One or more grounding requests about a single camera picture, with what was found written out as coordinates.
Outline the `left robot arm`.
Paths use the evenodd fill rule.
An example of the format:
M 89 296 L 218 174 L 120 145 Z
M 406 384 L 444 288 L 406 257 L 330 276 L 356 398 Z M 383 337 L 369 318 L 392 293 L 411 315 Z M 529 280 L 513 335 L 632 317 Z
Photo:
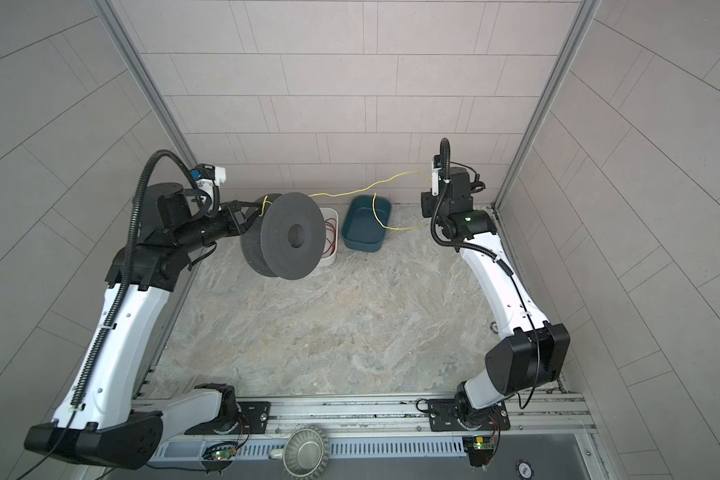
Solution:
M 160 149 L 147 160 L 81 368 L 52 421 L 29 429 L 25 450 L 42 459 L 136 470 L 161 443 L 195 426 L 240 425 L 230 385 L 202 384 L 154 407 L 132 405 L 157 319 L 182 271 L 197 264 L 191 253 L 211 255 L 217 240 L 240 236 L 253 224 L 245 203 L 220 200 L 225 180 L 224 168 L 189 169 L 171 150 Z

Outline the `grey perforated cable spool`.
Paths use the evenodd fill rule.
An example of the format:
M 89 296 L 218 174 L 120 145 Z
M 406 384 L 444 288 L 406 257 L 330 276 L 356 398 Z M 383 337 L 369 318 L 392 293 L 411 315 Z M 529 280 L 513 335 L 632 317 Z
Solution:
M 300 192 L 265 195 L 248 208 L 251 228 L 240 238 L 247 264 L 266 277 L 299 280 L 318 265 L 326 240 L 320 208 Z

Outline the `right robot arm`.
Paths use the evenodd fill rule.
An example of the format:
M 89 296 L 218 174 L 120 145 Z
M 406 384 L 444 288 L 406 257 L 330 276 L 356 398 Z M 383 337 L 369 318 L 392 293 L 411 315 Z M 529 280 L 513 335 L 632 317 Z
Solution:
M 507 258 L 488 212 L 474 207 L 479 175 L 451 162 L 443 138 L 432 160 L 432 186 L 421 194 L 422 215 L 436 244 L 454 249 L 477 278 L 493 311 L 500 341 L 485 355 L 485 367 L 459 384 L 454 397 L 457 421 L 468 430 L 501 428 L 498 406 L 527 389 L 520 407 L 536 389 L 559 379 L 570 334 L 552 324 L 522 285 Z

